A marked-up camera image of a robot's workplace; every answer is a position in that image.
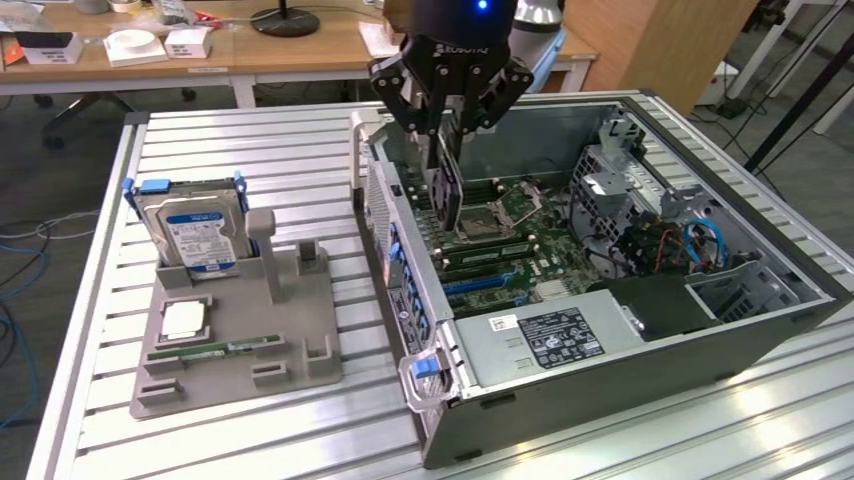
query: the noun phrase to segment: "desk lamp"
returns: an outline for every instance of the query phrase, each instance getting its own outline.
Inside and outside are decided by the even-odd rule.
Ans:
[[[317,31],[317,17],[296,8],[288,8],[287,0],[279,0],[279,8],[268,8],[252,15],[252,27],[276,37],[301,37]]]

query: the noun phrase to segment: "hard drive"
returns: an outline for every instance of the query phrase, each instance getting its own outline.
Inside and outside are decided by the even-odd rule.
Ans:
[[[245,180],[145,180],[123,185],[148,228],[163,267],[184,266],[195,280],[236,275],[237,259],[253,256],[245,234]]]

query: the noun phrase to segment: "blue pcie slot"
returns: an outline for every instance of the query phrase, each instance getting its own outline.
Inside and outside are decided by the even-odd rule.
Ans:
[[[484,278],[475,280],[473,282],[461,283],[459,285],[451,285],[444,287],[445,295],[459,295],[461,293],[476,292],[477,290],[485,290],[487,288],[503,287],[512,279],[512,273],[504,273],[497,277]]]

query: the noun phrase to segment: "hard drive label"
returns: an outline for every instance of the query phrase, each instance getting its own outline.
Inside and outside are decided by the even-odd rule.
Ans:
[[[184,266],[195,272],[219,273],[235,266],[231,239],[220,233],[225,217],[220,212],[167,217],[169,234]]]

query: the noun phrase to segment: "ventilation grille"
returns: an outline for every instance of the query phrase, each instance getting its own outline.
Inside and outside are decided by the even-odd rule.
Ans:
[[[388,205],[383,196],[383,184],[376,175],[376,168],[368,168],[367,184],[367,214],[369,225],[373,229],[373,239],[381,249],[383,255],[388,254]]]

